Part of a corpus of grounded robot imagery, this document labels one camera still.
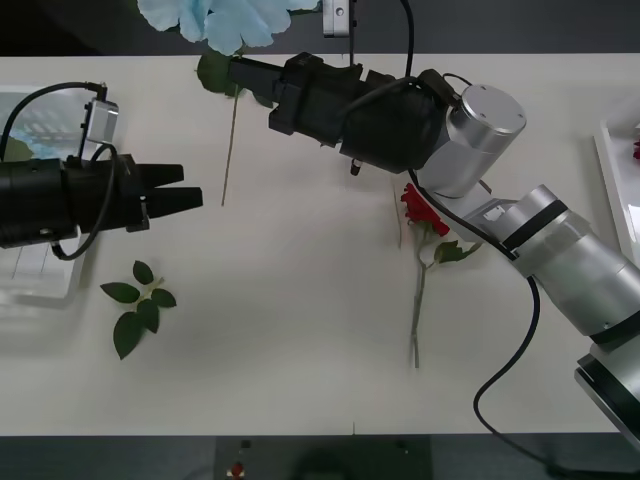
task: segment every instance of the red flower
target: red flower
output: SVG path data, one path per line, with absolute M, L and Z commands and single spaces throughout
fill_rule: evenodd
M 412 183 L 407 183 L 404 187 L 404 195 L 400 197 L 400 200 L 407 204 L 407 213 L 405 216 L 414 223 L 425 222 L 433 226 L 433 230 L 444 237 L 449 233 L 449 227 L 447 227 L 438 214 L 429 206 L 422 195 L 416 190 L 416 187 Z

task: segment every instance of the blue petal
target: blue petal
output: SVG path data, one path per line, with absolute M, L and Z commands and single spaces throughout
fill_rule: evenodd
M 289 0 L 248 0 L 249 6 L 255 10 L 272 33 L 284 32 L 291 26 L 291 15 L 287 11 Z
M 231 26 L 248 46 L 266 47 L 273 43 L 271 30 L 248 0 L 213 0 L 212 9 L 214 14 L 225 13 Z
M 186 0 L 180 10 L 180 33 L 190 42 L 203 40 L 204 22 L 212 0 Z
M 164 31 L 178 24 L 182 0 L 138 0 L 138 9 L 156 30 Z
M 205 33 L 209 46 L 223 55 L 233 55 L 242 47 L 240 32 L 224 10 L 214 10 L 214 13 L 207 16 Z

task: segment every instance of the thin stem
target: thin stem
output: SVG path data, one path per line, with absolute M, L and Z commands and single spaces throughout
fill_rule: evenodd
M 147 289 L 145 290 L 144 294 L 141 295 L 140 298 L 136 300 L 133 305 L 131 305 L 131 311 L 135 312 L 138 308 L 138 305 L 140 305 L 140 303 L 142 303 L 144 300 L 147 300 L 148 298 L 150 298 L 153 291 L 163 283 L 164 283 L 164 278 L 162 277 L 160 277 L 158 280 L 154 282 L 151 282 L 147 287 Z
M 231 120 L 231 135 L 229 136 L 229 154 L 227 155 L 227 169 L 224 172 L 224 187 L 222 189 L 222 206 L 227 198 L 227 185 L 229 183 L 229 167 L 231 167 L 231 154 L 233 153 L 233 137 L 236 133 L 236 116 L 238 114 L 238 98 L 240 97 L 240 88 L 236 84 L 236 93 L 233 99 L 233 119 Z
M 413 307 L 413 322 L 411 323 L 411 343 L 413 344 L 413 365 L 416 369 L 420 368 L 420 347 L 418 344 L 418 325 L 420 324 L 420 311 L 422 310 L 422 299 L 424 298 L 424 287 L 427 279 L 427 272 L 431 270 L 437 263 L 433 262 L 426 265 L 420 261 L 420 286 L 418 294 L 415 297 Z
M 422 230 L 422 241 L 416 250 L 416 258 L 420 264 L 420 279 L 418 283 L 418 293 L 414 298 L 413 304 L 413 321 L 411 322 L 411 344 L 413 345 L 413 365 L 416 369 L 420 368 L 420 347 L 418 344 L 418 325 L 420 323 L 420 311 L 422 310 L 422 299 L 424 297 L 424 287 L 427 278 L 427 272 L 438 265 L 437 261 L 431 262 L 429 265 L 422 261 L 420 254 L 422 249 L 431 242 L 432 227 L 430 224 L 424 226 Z
M 398 210 L 398 195 L 396 194 L 396 186 L 393 183 L 393 177 L 391 178 L 391 188 L 393 189 L 393 204 L 396 207 L 396 218 L 398 219 L 398 250 L 402 248 L 402 219 L 400 218 L 400 211 Z

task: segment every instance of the small screw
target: small screw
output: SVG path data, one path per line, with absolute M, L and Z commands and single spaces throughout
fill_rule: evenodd
M 356 160 L 355 158 L 351 160 L 351 170 L 350 173 L 354 177 L 357 177 L 360 173 L 360 168 L 362 167 L 362 162 L 360 160 Z

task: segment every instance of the white tray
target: white tray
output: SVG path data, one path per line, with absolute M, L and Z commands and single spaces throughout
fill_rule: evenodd
M 40 87 L 0 86 L 0 126 L 27 94 Z M 38 144 L 54 149 L 60 158 L 77 154 L 84 121 L 84 105 L 91 94 L 81 90 L 55 92 L 35 100 L 16 119 L 14 129 L 28 132 Z M 86 154 L 93 147 L 88 144 Z M 83 238 L 61 242 L 74 251 Z M 62 262 L 48 244 L 0 249 L 0 292 L 46 299 L 69 299 L 77 288 L 83 258 Z
M 633 158 L 638 124 L 640 96 L 614 108 L 600 122 L 595 140 L 620 249 L 640 266 L 640 161 Z

